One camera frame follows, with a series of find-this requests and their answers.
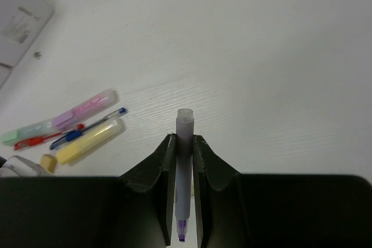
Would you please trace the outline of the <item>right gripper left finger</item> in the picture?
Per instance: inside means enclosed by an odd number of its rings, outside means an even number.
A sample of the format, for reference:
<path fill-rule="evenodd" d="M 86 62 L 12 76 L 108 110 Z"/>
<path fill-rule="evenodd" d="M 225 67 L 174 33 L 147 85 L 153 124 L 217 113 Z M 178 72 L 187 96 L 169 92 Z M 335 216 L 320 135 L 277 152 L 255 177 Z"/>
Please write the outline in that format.
<path fill-rule="evenodd" d="M 120 176 L 119 246 L 169 246 L 176 174 L 176 136 Z"/>

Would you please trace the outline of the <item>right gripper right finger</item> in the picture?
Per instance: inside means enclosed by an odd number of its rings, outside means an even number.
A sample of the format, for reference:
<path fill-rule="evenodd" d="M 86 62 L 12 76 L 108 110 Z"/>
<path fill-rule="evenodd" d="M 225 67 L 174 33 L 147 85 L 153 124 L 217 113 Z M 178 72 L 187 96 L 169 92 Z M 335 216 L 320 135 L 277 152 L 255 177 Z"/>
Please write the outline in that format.
<path fill-rule="evenodd" d="M 238 247 L 238 171 L 215 154 L 202 136 L 193 137 L 192 147 L 198 246 Z"/>

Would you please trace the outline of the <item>grey purple highlighter pen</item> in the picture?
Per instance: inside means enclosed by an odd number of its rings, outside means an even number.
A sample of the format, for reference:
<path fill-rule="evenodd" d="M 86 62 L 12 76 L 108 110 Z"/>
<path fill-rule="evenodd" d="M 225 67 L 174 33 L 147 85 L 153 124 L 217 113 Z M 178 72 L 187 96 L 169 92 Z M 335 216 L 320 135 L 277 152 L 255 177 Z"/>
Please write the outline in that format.
<path fill-rule="evenodd" d="M 191 109 L 178 110 L 176 136 L 175 217 L 178 240 L 184 242 L 191 206 L 192 138 L 194 136 L 194 112 Z"/>

